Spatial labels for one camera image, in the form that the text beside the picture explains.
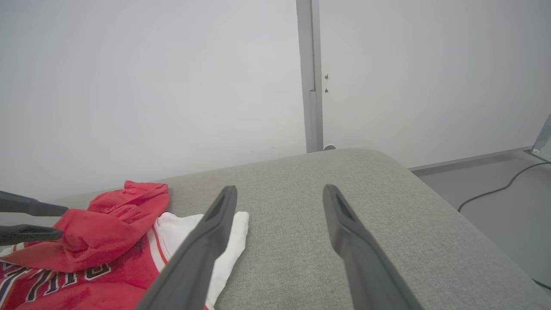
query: cable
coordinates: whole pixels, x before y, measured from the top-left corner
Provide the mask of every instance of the cable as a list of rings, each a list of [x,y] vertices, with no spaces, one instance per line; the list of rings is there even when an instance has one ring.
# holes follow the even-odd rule
[[[528,170],[528,169],[530,169],[530,168],[533,168],[533,167],[535,167],[535,166],[545,165],[545,164],[551,164],[551,163],[549,163],[549,162],[547,162],[547,163],[539,163],[539,164],[531,165],[530,167],[527,167],[527,168],[522,169],[519,173],[517,173],[517,174],[511,179],[511,181],[509,182],[509,184],[507,184],[507,186],[504,186],[504,187],[502,187],[502,188],[500,188],[500,189],[496,189],[496,190],[493,190],[493,191],[489,191],[489,192],[487,192],[487,193],[483,193],[483,194],[481,194],[481,195],[478,195],[478,196],[476,196],[476,197],[473,197],[473,198],[471,198],[471,199],[465,201],[464,203],[461,204],[461,206],[459,206],[459,208],[457,209],[457,212],[461,212],[461,209],[463,208],[464,205],[468,204],[469,202],[471,202],[471,201],[473,201],[473,200],[475,200],[475,199],[478,199],[478,198],[480,198],[480,197],[482,197],[482,196],[486,196],[486,195],[490,195],[490,194],[496,193],[496,192],[498,192],[498,191],[500,191],[500,190],[504,190],[504,189],[510,187],[511,184],[513,184],[513,182],[515,181],[516,177],[517,177],[519,174],[523,173],[524,171],[526,171],[526,170]],[[539,282],[539,281],[536,280],[536,279],[532,279],[532,280],[534,280],[534,282],[535,282],[537,285],[541,285],[541,286],[547,288],[548,290],[551,290],[551,286],[548,286],[548,285],[546,285],[546,284],[543,284],[543,283]]]
[[[461,204],[461,206],[459,206],[459,208],[457,209],[457,212],[461,212],[461,209],[463,209],[463,206],[464,206],[464,205],[468,204],[469,202],[471,202],[471,201],[473,201],[473,200],[475,200],[475,199],[478,199],[478,198],[480,198],[480,197],[482,197],[482,196],[486,196],[486,195],[490,195],[490,194],[493,194],[493,193],[497,193],[497,192],[500,191],[500,190],[504,190],[504,189],[510,187],[511,184],[513,184],[513,182],[515,181],[516,177],[517,177],[519,174],[523,173],[524,171],[526,171],[526,170],[528,170],[528,169],[530,169],[530,168],[533,168],[533,167],[535,167],[535,166],[545,165],[545,164],[551,164],[551,163],[539,163],[539,164],[531,165],[531,166],[528,167],[528,168],[522,169],[519,173],[517,173],[517,174],[511,179],[511,181],[509,182],[509,184],[507,184],[507,186],[504,186],[504,187],[502,187],[502,188],[500,188],[500,189],[496,189],[496,190],[493,190],[493,191],[489,191],[489,192],[487,192],[487,193],[483,193],[483,194],[481,194],[481,195],[478,195],[478,196],[476,196],[476,197],[473,197],[473,198],[471,198],[471,199],[465,201],[464,203]]]

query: red and white jersey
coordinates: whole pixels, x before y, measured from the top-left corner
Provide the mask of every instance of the red and white jersey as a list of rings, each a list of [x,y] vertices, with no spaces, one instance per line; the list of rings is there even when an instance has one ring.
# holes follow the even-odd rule
[[[140,222],[142,219],[155,214],[159,208],[166,208],[168,198],[158,196],[164,195],[167,187],[148,184],[143,191],[143,184],[130,185],[141,187],[142,190],[138,190],[138,194],[143,196],[145,193],[148,198],[157,197],[157,203],[162,204],[153,208],[143,208],[142,203],[146,200],[138,199],[140,204],[131,205],[132,202],[136,202],[134,197],[131,202],[122,199],[122,204],[106,209],[111,211],[107,213],[109,214],[114,213],[116,209],[121,211],[123,206],[123,212],[116,212],[115,216],[119,220],[122,219],[122,225],[126,227],[119,227],[116,231],[121,233],[126,229],[129,235],[135,236],[140,233],[136,227],[143,225],[143,222]],[[152,195],[151,189],[161,191]],[[129,191],[121,191],[118,194],[113,194],[117,191],[110,192],[113,194],[111,198],[114,196],[115,200],[120,200],[121,195],[126,195]],[[62,217],[56,224],[57,227],[67,228],[63,225],[68,222],[71,225],[68,229],[63,229],[63,238],[56,242],[20,243],[0,253],[0,310],[133,309],[166,262],[202,218],[202,215],[179,218],[165,212],[156,218],[152,225],[150,224],[148,230],[141,233],[142,237],[137,242],[128,246],[130,236],[125,238],[110,233],[110,225],[94,222],[96,215],[90,216],[86,212],[88,211],[79,210],[78,214],[72,214],[71,221],[66,221],[67,219]],[[91,236],[94,229],[90,227],[101,227],[103,231]],[[213,309],[237,258],[245,249],[248,227],[248,213],[238,212],[234,216],[226,251],[214,264],[206,309]],[[120,252],[119,247],[125,248],[126,251],[111,259],[113,252]],[[45,261],[42,261],[42,254],[46,258]],[[99,263],[87,266],[86,258]],[[71,270],[79,266],[86,268]]]

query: white partition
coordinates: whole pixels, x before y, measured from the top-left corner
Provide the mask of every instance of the white partition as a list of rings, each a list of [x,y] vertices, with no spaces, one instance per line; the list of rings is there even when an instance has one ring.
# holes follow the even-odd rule
[[[0,190],[306,152],[294,0],[0,2]]]
[[[324,143],[408,168],[531,147],[550,17],[548,1],[320,0]]]

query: red stripe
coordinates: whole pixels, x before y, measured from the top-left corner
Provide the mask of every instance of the red stripe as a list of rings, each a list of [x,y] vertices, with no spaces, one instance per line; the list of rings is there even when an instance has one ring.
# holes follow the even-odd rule
[[[159,236],[157,236],[157,231],[155,230],[155,227],[151,227],[153,229],[153,233],[155,234],[155,240],[157,241],[157,249],[159,250],[159,254],[161,254],[161,259],[163,260],[163,263],[168,263],[169,261],[166,259],[165,254],[163,254],[163,250],[161,249],[161,243],[159,242]]]

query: red sleeve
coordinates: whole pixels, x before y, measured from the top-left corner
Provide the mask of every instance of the red sleeve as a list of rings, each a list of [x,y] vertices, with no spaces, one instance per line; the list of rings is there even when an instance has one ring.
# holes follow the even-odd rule
[[[168,203],[168,185],[126,181],[124,189],[99,195],[87,210],[68,210],[54,225],[63,230],[61,239],[26,243],[0,260],[63,272],[109,263],[147,233]]]

